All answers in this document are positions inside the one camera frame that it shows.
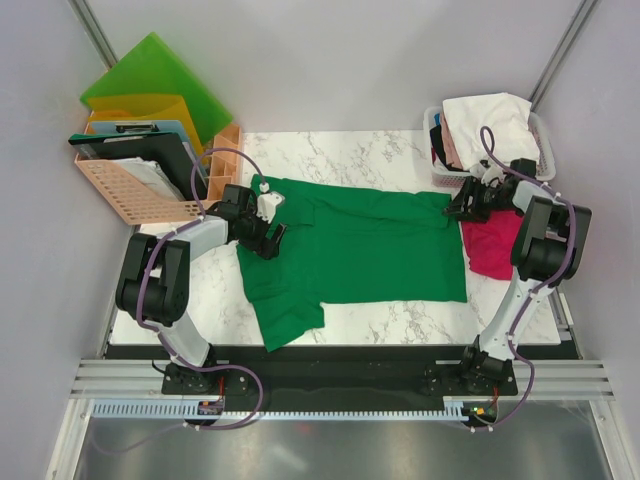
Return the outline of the green t shirt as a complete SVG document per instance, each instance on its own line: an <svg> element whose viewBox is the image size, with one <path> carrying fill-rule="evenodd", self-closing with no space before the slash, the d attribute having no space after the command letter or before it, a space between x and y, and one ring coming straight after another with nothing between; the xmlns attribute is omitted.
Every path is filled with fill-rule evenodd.
<svg viewBox="0 0 640 480"><path fill-rule="evenodd" d="M276 258L237 249L244 293L267 351L325 325L326 304L467 300L450 195L268 178L284 196Z"/></svg>

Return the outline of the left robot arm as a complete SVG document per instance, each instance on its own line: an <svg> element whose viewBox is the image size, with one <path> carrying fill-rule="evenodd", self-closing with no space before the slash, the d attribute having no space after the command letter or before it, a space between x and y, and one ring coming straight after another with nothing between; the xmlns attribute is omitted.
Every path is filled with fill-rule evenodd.
<svg viewBox="0 0 640 480"><path fill-rule="evenodd" d="M129 240L116 306L157 335L172 363L186 368L185 382L198 393L215 389L220 371L209 363L211 345L188 313L191 264L232 242L264 260L277 257L286 227L273 222L284 201L266 183L259 193L229 184L222 199L193 221L160 236L137 233Z"/></svg>

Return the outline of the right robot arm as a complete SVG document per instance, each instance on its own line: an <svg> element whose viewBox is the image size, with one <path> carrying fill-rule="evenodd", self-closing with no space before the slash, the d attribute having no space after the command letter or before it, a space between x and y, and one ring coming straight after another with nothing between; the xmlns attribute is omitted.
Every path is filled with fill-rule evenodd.
<svg viewBox="0 0 640 480"><path fill-rule="evenodd" d="M564 280L572 278L582 258L592 210L568 204L535 178L536 164L518 159L504 181L486 186L469 177L443 214L457 221L486 223L493 213L510 211L522 223L510 251L512 279L489 325L467 349L469 362L458 368L467 392L483 392L494 370L511 362L524 327L537 307Z"/></svg>

